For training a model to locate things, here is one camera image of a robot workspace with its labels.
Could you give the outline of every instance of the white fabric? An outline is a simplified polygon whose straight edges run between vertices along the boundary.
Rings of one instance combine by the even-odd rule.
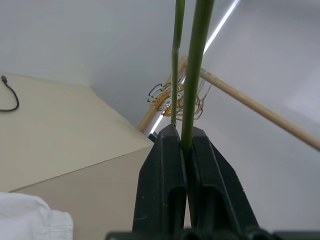
[[[37,196],[0,192],[0,240],[72,240],[73,226]]]

